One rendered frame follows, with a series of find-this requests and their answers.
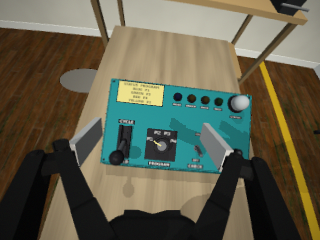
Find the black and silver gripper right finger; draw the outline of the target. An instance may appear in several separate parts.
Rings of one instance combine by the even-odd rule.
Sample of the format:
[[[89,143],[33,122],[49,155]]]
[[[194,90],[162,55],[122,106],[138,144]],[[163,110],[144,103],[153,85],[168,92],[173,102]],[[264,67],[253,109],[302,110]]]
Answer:
[[[203,123],[200,141],[221,174],[187,240],[223,239],[239,178],[244,180],[254,240],[302,240],[265,160],[244,159],[209,123]]]

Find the teal control panel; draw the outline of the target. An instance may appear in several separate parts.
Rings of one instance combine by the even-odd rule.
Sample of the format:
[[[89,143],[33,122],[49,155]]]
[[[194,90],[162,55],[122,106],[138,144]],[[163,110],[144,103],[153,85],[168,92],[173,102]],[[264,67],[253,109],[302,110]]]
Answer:
[[[249,160],[251,106],[252,95],[111,78],[100,163],[221,174],[202,125]]]

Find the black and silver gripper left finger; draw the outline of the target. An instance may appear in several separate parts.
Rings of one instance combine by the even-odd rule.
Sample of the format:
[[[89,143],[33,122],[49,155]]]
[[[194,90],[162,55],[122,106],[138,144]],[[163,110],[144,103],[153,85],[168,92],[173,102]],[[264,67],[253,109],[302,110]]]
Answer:
[[[119,240],[80,169],[102,136],[101,117],[95,117],[70,141],[54,141],[53,153],[37,149],[25,156],[0,202],[0,240],[37,240],[51,175],[57,173],[79,240]]]

